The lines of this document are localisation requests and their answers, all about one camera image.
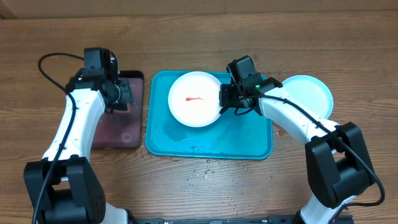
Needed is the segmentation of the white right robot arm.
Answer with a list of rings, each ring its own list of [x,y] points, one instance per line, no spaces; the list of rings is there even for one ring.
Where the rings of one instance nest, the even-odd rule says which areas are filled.
[[[339,125],[299,103],[275,78],[263,78],[248,55],[226,67],[231,82],[220,87],[221,113],[243,108],[263,115],[284,128],[305,148],[307,177],[313,192],[296,215],[268,216],[268,223],[353,223],[342,216],[349,207],[374,207],[383,203],[354,202],[373,184],[380,184],[361,130],[354,123]]]

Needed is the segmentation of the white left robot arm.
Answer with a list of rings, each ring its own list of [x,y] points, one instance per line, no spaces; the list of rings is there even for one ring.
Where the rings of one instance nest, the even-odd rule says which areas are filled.
[[[127,111],[132,103],[129,82],[120,79],[115,54],[87,48],[83,68],[57,87],[65,94],[58,131],[41,160],[28,162],[24,182],[32,207],[32,223],[135,223],[127,209],[106,201],[90,165],[96,127],[103,114]]]

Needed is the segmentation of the pink white plate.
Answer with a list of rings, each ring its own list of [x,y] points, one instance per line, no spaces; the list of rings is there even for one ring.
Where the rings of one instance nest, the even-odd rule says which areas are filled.
[[[173,117],[180,123],[201,128],[220,117],[221,82],[206,72],[188,72],[171,86],[168,105]]]

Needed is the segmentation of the light blue plate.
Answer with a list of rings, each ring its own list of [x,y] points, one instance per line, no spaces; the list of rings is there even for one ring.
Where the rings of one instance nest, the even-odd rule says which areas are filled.
[[[295,75],[282,84],[291,96],[317,115],[328,119],[332,114],[333,95],[321,80],[309,75]]]

